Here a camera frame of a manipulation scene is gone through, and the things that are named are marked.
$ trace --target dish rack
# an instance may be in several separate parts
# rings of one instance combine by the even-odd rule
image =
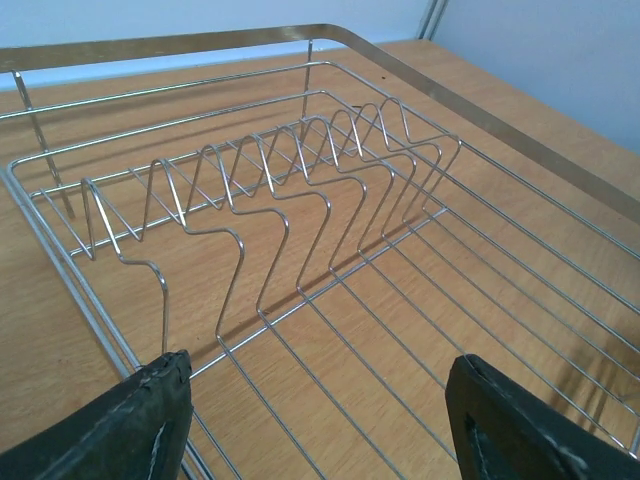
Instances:
[[[32,123],[42,151],[3,177],[115,368],[190,351],[184,474],[456,476],[443,388],[464,353],[635,456],[631,242],[527,175],[559,196],[574,187],[501,163],[312,52],[310,40],[300,63],[38,108],[14,72],[26,108],[0,116]],[[234,88],[248,101],[203,96],[204,111],[56,147],[41,122]],[[207,141],[181,130],[201,123]],[[172,149],[173,131],[189,148]],[[606,268],[582,254],[594,243]]]

